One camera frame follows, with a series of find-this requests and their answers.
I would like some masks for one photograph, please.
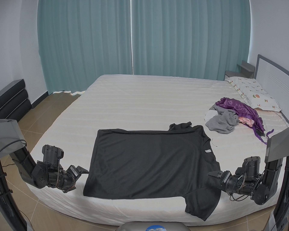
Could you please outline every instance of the white headboard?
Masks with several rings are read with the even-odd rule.
[[[258,55],[254,79],[278,102],[288,122],[289,71],[262,55]]]

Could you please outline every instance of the pillow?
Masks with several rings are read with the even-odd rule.
[[[234,76],[227,78],[226,81],[239,92],[250,107],[265,111],[281,111],[277,101],[263,89],[256,79]]]

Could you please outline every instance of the curtain fold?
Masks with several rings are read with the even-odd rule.
[[[37,25],[49,94],[132,74],[129,0],[39,0]]]
[[[134,74],[224,80],[247,61],[249,0],[132,0]]]

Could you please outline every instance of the bed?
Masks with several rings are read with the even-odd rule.
[[[35,160],[42,160],[42,146],[55,145],[64,150],[61,160],[64,169],[71,164],[89,169],[99,129],[168,130],[172,123],[191,121],[193,126],[202,125],[211,138],[212,150],[221,170],[234,173],[237,167],[242,166],[244,158],[260,156],[262,172],[266,145],[259,141],[252,129],[238,124],[232,133],[225,135],[209,131],[205,126],[205,112],[222,97],[244,102],[227,81],[103,75],[55,120],[31,155]],[[263,119],[265,130],[275,129],[271,135],[288,127],[281,113],[257,111]],[[67,194],[58,189],[28,186],[52,209],[95,223],[121,225],[128,221],[178,221],[188,226],[198,226],[228,222],[276,204],[283,175],[282,168],[277,193],[262,206],[249,198],[242,202],[231,202],[229,196],[222,192],[216,209],[206,221],[185,213],[183,197],[135,200],[84,197],[87,175],[82,175],[76,183],[76,189]]]

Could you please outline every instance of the blue round sticker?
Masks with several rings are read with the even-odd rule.
[[[154,225],[148,227],[145,231],[166,231],[166,229],[163,226]]]

